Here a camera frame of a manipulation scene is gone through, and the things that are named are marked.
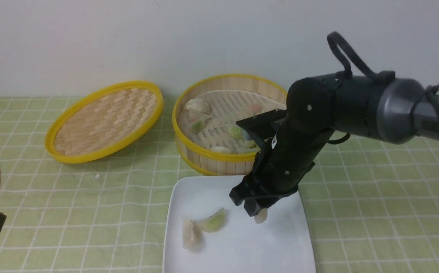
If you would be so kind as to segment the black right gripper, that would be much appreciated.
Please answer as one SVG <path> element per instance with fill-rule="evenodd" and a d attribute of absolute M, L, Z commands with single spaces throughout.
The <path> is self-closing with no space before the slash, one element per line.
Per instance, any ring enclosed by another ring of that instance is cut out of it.
<path fill-rule="evenodd" d="M 292 195 L 334 132 L 329 128 L 302 132 L 293 127 L 281 127 L 266 143 L 267 149 L 259 152 L 252 171 L 232 188 L 229 196 L 233 204 L 244 204 L 247 214 L 254 217 Z"/>

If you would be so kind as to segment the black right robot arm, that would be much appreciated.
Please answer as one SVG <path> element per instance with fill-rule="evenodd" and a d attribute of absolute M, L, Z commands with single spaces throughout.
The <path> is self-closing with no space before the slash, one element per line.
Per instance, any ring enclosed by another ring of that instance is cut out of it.
<path fill-rule="evenodd" d="M 439 85 L 425 88 L 392 73 L 379 82 L 342 72 L 294 82 L 285 110 L 236 122 L 260 151 L 230 199 L 251 217 L 269 209 L 298 190 L 326 144 L 341 144 L 353 135 L 391 144 L 416 136 L 439 141 L 438 91 Z"/>

